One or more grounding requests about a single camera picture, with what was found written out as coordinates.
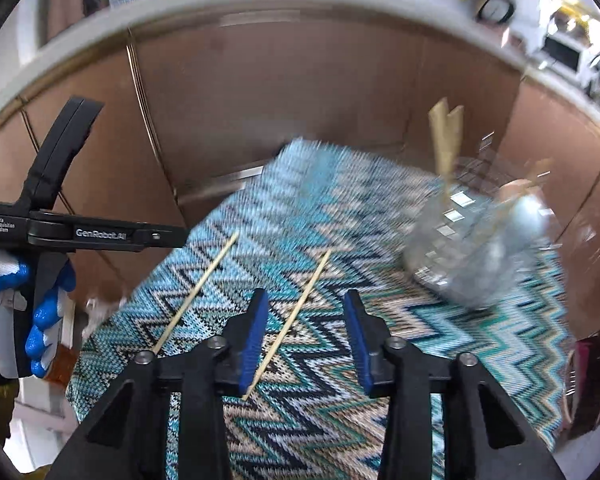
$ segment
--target blue gripper pad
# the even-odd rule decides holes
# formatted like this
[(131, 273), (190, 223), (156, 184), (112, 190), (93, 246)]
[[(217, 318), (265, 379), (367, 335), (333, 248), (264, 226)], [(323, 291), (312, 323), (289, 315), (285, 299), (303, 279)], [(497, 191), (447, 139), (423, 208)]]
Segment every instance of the blue gripper pad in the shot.
[(216, 385), (222, 395), (240, 397), (246, 393), (258, 367), (262, 340), (269, 317), (269, 297), (257, 288), (247, 311), (228, 319), (222, 336), (229, 343), (229, 353), (216, 368)]
[(358, 383), (373, 399), (390, 396), (394, 390), (395, 370), (382, 352), (384, 340), (391, 335), (386, 323), (366, 313), (356, 290), (347, 291), (342, 298), (342, 308)]

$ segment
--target wooden chopstick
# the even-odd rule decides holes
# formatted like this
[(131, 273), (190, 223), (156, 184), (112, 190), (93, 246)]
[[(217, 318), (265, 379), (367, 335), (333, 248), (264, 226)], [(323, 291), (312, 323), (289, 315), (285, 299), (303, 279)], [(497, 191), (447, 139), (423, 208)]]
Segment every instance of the wooden chopstick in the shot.
[(167, 328), (164, 329), (164, 332), (162, 332), (162, 335), (160, 336), (160, 339), (158, 339), (158, 342), (154, 345), (154, 347), (152, 349), (152, 351), (153, 351), (153, 353), (155, 355), (158, 355), (158, 352), (162, 348), (162, 345), (164, 345), (164, 343), (167, 341), (167, 339), (171, 335), (171, 332), (173, 332), (173, 329), (176, 327), (176, 325), (180, 321), (180, 318), (187, 311), (187, 309), (189, 308), (189, 305), (191, 305), (191, 302), (193, 301), (193, 299), (200, 292), (200, 289), (205, 284), (205, 282), (208, 279), (208, 277), (211, 276), (211, 273), (214, 270), (216, 270), (216, 267), (220, 264), (220, 261), (222, 261), (222, 259), (224, 258), (224, 256), (229, 252), (229, 249), (231, 249), (231, 246), (238, 239), (238, 234), (239, 234), (239, 232), (236, 231), (231, 236), (231, 238), (229, 238), (229, 241), (224, 245), (224, 247), (222, 248), (222, 250), (220, 251), (220, 253), (218, 254), (218, 256), (216, 256), (216, 258), (211, 262), (211, 265), (209, 265), (206, 268), (205, 273), (198, 280), (198, 282), (196, 283), (196, 285), (191, 289), (191, 292), (185, 298), (185, 300), (182, 302), (182, 305), (180, 306), (180, 308), (178, 309), (178, 311), (173, 315), (173, 317), (171, 318), (170, 323), (167, 325)]
[(270, 361), (273, 359), (273, 356), (276, 354), (276, 352), (278, 351), (278, 348), (282, 344), (282, 340), (285, 338), (286, 333), (288, 332), (288, 330), (291, 328), (291, 325), (293, 325), (294, 321), (296, 320), (296, 317), (298, 316), (298, 312), (300, 312), (300, 309), (304, 305), (304, 302), (309, 297), (309, 294), (311, 293), (311, 291), (314, 289), (315, 282), (317, 282), (318, 278), (320, 278), (320, 274), (322, 273), (322, 270), (324, 269), (324, 266), (327, 264), (327, 261), (330, 256), (331, 256), (331, 249), (328, 249), (327, 252), (324, 253), (324, 256), (322, 257), (320, 264), (318, 264), (317, 269), (315, 269), (314, 275), (311, 277), (311, 279), (309, 280), (309, 283), (307, 283), (306, 287), (304, 288), (304, 292), (302, 293), (302, 296), (300, 296), (300, 299), (296, 303), (296, 306), (291, 311), (291, 314), (289, 315), (289, 317), (286, 319), (285, 325), (282, 327), (282, 330), (280, 330), (280, 332), (278, 333), (276, 340), (273, 342), (273, 345), (271, 345), (271, 348), (269, 348), (267, 355), (265, 355), (260, 366), (256, 370), (256, 373), (253, 376), (253, 382), (251, 383), (251, 386), (248, 387), (247, 392), (242, 396), (242, 400), (247, 400), (249, 398), (249, 396), (251, 395), (251, 392), (253, 391), (253, 389), (256, 387), (256, 384), (258, 384), (258, 381), (262, 377), (264, 370), (266, 370)]

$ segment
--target blue and white glove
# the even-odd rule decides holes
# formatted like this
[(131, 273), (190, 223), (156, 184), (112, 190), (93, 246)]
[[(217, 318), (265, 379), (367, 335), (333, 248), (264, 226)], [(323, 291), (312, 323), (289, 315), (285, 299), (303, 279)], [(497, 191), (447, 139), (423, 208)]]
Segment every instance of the blue and white glove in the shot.
[[(14, 290), (29, 279), (29, 268), (15, 256), (0, 250), (0, 373), (5, 378), (16, 378), (13, 324), (1, 320), (7, 309), (25, 310), (26, 300)], [(31, 359), (31, 373), (44, 377), (56, 356), (64, 306), (70, 301), (67, 293), (75, 288), (75, 272), (67, 261), (55, 285), (43, 297), (33, 313), (33, 327), (25, 343), (25, 352)]]

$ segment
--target tablecloth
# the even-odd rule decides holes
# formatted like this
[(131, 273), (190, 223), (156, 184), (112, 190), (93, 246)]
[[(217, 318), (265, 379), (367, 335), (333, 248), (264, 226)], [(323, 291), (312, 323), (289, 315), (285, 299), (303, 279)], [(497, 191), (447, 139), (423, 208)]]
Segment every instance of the tablecloth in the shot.
[[(289, 144), (261, 176), (231, 195), (85, 343), (67, 394), (82, 420), (126, 362), (150, 348), (190, 288), (235, 230), (237, 243), (165, 344), (185, 352), (220, 333), (256, 287), (271, 301), (272, 342), (327, 248), (333, 255), (291, 331), (247, 401), (225, 399), (235, 479), (375, 479), (388, 401), (367, 399), (356, 381), (341, 295), (360, 291), (368, 312), (425, 352), (472, 351), (552, 447), (560, 424), (562, 370), (570, 336), (563, 321), (557, 255), (500, 304), (468, 312), (413, 283), (400, 251), (424, 200), (438, 186), (424, 171), (380, 156), (305, 140)], [(440, 400), (434, 396), (434, 478), (443, 475)], [(172, 397), (167, 476), (177, 478)]]

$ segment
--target glove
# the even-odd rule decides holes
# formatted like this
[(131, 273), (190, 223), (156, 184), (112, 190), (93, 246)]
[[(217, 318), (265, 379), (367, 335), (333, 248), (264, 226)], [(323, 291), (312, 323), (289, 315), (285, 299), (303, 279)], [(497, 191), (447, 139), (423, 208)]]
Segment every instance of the glove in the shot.
[[(15, 256), (0, 250), (0, 309), (24, 310), (27, 307), (26, 300), (14, 289), (29, 279), (29, 267), (18, 261)], [(31, 359), (31, 373), (39, 378), (46, 375), (56, 356), (64, 306), (69, 301), (67, 293), (74, 288), (74, 268), (67, 261), (58, 274), (55, 285), (47, 291), (42, 302), (33, 312), (33, 326), (25, 343), (25, 352)], [(5, 330), (5, 327), (0, 323), (1, 329)], [(9, 339), (13, 340), (13, 335), (10, 338), (0, 337), (0, 341)], [(17, 372), (14, 374), (12, 371), (15, 369), (13, 345), (16, 343), (12, 342), (11, 348), (3, 348), (3, 343), (0, 344), (0, 374), (6, 378), (14, 378)]]

